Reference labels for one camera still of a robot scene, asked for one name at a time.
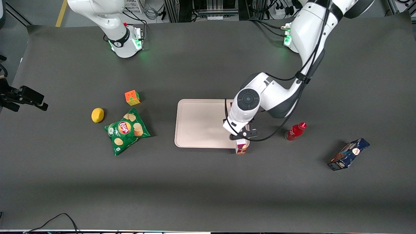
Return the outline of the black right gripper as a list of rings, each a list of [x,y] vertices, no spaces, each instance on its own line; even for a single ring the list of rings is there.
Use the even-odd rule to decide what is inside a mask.
[[[0,79],[0,95],[0,106],[13,112],[19,111],[20,106],[16,103],[32,105],[42,111],[48,109],[48,104],[44,102],[44,95],[28,86],[21,86],[19,88],[9,86],[5,77],[1,77]]]

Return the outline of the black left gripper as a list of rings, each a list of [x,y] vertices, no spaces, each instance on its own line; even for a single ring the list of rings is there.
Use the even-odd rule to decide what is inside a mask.
[[[243,128],[243,122],[236,121],[233,118],[227,118],[223,120],[223,128],[226,129],[230,135],[230,140],[238,140],[237,133]],[[242,136],[251,139],[253,137],[258,137],[258,130],[255,128],[246,128],[242,129]]]

